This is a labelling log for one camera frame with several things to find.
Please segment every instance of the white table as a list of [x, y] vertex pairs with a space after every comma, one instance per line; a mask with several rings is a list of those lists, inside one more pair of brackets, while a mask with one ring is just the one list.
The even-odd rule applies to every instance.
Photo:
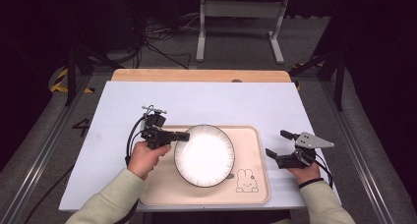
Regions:
[[[294, 150], [294, 141], [279, 135], [313, 129], [293, 83], [180, 83], [108, 82], [98, 103], [89, 133], [80, 152], [60, 210], [75, 211], [99, 192], [121, 169], [126, 141], [143, 105], [168, 111], [165, 125], [252, 126], [258, 130], [263, 150], [278, 154]], [[269, 199], [261, 204], [144, 205], [141, 211], [288, 209], [305, 206], [294, 177], [278, 169], [265, 156]]]

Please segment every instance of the human hand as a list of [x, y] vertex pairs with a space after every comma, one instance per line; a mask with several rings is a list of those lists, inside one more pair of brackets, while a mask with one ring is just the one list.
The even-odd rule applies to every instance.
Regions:
[[319, 165], [315, 162], [310, 167], [306, 167], [304, 169], [288, 168], [287, 170], [297, 179], [298, 185], [313, 179], [321, 178]]
[[148, 177], [148, 173], [159, 161], [159, 156], [165, 155], [170, 149], [171, 144], [161, 146], [157, 149], [150, 149], [146, 141], [136, 142], [128, 170], [142, 180], [145, 180]]

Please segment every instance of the yellow tape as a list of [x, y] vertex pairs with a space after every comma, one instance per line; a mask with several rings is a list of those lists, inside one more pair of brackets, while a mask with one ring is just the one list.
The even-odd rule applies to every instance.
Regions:
[[[64, 80], [65, 76], [68, 73], [68, 69], [65, 68], [61, 71], [61, 73], [59, 73], [58, 78], [56, 78], [55, 80], [55, 84], [52, 86], [51, 91], [59, 91], [59, 92], [64, 92], [64, 93], [68, 93], [68, 88], [67, 87], [62, 87], [59, 86], [62, 83], [62, 80]], [[84, 90], [84, 93], [94, 93], [95, 92], [95, 88], [86, 88]]]
[[[313, 67], [315, 67], [315, 68], [321, 68], [321, 67], [323, 66], [323, 63], [324, 63], [324, 62], [319, 63], [319, 64], [317, 64], [317, 65], [314, 65]], [[302, 64], [298, 63], [298, 64], [293, 65], [293, 66], [292, 66], [292, 68], [293, 68], [293, 69], [296, 69], [296, 68], [301, 67], [301, 66], [303, 66], [303, 65], [304, 65], [304, 63], [302, 63]]]
[[297, 90], [300, 91], [301, 90], [300, 82], [295, 81], [294, 84], [295, 84], [295, 87], [297, 87]]

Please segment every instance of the wooden tray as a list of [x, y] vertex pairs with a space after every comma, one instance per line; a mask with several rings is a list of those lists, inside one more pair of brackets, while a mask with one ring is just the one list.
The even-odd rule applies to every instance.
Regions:
[[[252, 127], [218, 126], [230, 138], [235, 162], [229, 178], [210, 188], [188, 183], [178, 172], [172, 149], [161, 157], [149, 173], [140, 196], [146, 205], [166, 204], [239, 204], [264, 203], [269, 198], [269, 185], [258, 132]], [[172, 132], [185, 132], [190, 127], [164, 127]]]

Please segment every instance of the beige sleeve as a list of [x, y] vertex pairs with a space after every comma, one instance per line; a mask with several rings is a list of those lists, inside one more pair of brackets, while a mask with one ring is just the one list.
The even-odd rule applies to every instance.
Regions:
[[312, 183], [300, 191], [309, 209], [310, 223], [355, 223], [326, 182]]
[[144, 189], [144, 185], [142, 179], [129, 170], [123, 169], [66, 223], [115, 223], [129, 213]]

